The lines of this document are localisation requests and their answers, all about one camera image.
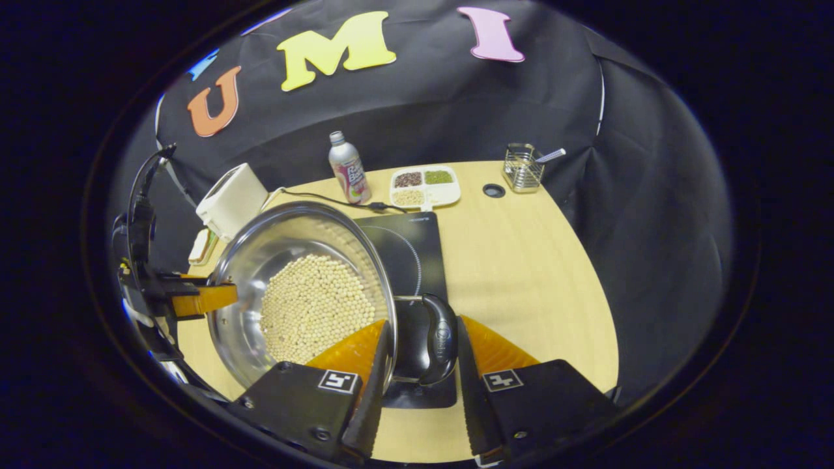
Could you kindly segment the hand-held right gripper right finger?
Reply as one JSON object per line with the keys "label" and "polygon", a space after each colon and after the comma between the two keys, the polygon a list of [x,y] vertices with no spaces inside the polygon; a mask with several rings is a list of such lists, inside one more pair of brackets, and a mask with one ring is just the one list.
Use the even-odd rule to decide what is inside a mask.
{"label": "hand-held right gripper right finger", "polygon": [[468,444],[480,466],[518,465],[560,451],[618,413],[566,360],[534,359],[468,317],[458,318],[457,339]]}

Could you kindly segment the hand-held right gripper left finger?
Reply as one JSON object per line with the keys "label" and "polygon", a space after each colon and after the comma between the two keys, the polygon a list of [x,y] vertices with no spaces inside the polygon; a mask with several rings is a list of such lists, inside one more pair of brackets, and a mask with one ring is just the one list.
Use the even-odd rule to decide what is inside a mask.
{"label": "hand-held right gripper left finger", "polygon": [[371,457],[384,394],[390,324],[378,320],[309,365],[280,362],[227,411],[254,430],[319,460]]}

